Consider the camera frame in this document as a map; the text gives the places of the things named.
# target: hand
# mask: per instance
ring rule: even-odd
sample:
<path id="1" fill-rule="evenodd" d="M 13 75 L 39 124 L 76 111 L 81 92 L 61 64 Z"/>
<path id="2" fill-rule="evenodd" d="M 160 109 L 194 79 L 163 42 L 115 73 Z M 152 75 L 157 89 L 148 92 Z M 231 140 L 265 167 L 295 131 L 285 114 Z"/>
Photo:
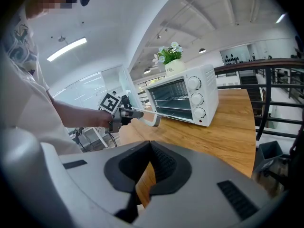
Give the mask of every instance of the hand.
<path id="1" fill-rule="evenodd" d="M 110 113 L 106 111 L 99 111 L 97 126 L 100 127 L 109 127 L 109 122 L 113 120 L 113 117 Z"/>

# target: white flower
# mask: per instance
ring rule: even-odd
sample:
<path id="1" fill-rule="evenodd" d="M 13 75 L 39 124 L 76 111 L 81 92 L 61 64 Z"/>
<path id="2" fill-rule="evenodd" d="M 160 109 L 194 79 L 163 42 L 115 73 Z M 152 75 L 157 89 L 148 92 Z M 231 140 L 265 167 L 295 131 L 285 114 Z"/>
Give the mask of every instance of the white flower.
<path id="1" fill-rule="evenodd" d="M 177 42 L 174 41 L 174 42 L 171 43 L 171 46 L 172 46 L 173 48 L 175 48 L 175 47 L 178 47 L 179 44 L 178 44 Z"/>
<path id="2" fill-rule="evenodd" d="M 164 50 L 164 49 L 165 49 L 165 47 L 158 48 L 159 52 L 162 52 L 162 50 Z"/>
<path id="3" fill-rule="evenodd" d="M 158 64 L 158 57 L 156 54 L 154 54 L 154 59 L 152 60 L 152 62 L 154 62 L 155 65 Z"/>
<path id="4" fill-rule="evenodd" d="M 161 63 L 163 63 L 163 62 L 165 61 L 165 57 L 164 57 L 164 56 L 160 56 L 159 61 L 160 61 Z"/>
<path id="5" fill-rule="evenodd" d="M 175 50 L 176 50 L 177 52 L 182 52 L 182 48 L 181 48 L 180 46 L 176 47 Z"/>

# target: flower pot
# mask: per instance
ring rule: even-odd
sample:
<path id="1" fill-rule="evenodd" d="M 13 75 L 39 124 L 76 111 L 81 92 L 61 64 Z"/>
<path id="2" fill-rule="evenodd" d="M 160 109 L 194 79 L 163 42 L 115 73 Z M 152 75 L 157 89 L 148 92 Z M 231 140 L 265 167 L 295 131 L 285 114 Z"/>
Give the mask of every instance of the flower pot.
<path id="1" fill-rule="evenodd" d="M 166 64 L 167 77 L 178 74 L 185 70 L 186 70 L 185 63 L 183 61 L 181 61 L 180 59 L 175 59 L 175 60 L 171 61 L 170 63 Z"/>

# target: wooden tabletop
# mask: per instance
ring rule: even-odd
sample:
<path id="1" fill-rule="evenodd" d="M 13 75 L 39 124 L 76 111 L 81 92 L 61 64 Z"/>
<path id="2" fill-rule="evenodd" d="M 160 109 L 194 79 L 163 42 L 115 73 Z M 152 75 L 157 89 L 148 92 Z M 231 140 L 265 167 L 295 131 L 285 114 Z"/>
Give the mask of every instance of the wooden tabletop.
<path id="1" fill-rule="evenodd" d="M 143 140 L 175 144 L 221 158 L 240 172 L 251 176 L 256 153 L 256 130 L 250 99 L 245 89 L 219 90 L 219 106 L 209 127 L 163 117 L 158 127 L 133 119 L 120 129 L 121 145 Z M 144 118 L 151 120 L 152 114 Z M 149 163 L 136 185 L 144 206 L 155 175 Z"/>

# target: trash bin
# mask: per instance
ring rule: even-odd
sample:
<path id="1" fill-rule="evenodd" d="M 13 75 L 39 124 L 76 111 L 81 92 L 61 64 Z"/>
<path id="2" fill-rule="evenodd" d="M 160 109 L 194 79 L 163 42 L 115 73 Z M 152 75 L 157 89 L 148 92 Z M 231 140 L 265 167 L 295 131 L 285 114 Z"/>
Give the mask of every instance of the trash bin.
<path id="1" fill-rule="evenodd" d="M 256 152 L 253 172 L 268 169 L 276 159 L 283 155 L 282 149 L 277 141 L 262 143 Z"/>

